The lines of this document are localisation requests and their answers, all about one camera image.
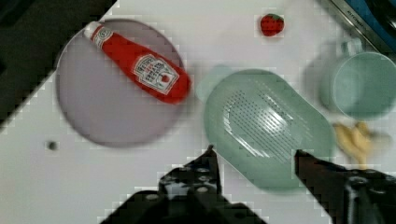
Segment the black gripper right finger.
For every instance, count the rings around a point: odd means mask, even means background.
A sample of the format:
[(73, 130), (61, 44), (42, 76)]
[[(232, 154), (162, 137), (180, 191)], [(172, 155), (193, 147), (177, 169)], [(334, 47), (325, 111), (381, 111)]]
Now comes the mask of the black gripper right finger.
[(332, 224), (396, 224), (394, 176), (347, 169), (300, 149), (294, 155), (294, 169)]

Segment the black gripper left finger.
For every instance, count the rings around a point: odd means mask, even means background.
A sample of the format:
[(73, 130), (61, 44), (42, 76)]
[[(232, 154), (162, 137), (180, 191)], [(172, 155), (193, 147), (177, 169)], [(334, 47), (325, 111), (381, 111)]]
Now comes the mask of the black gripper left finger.
[(218, 157), (212, 145), (195, 160), (174, 168), (159, 180), (159, 192), (171, 201), (201, 187), (213, 189), (217, 194), (222, 192)]

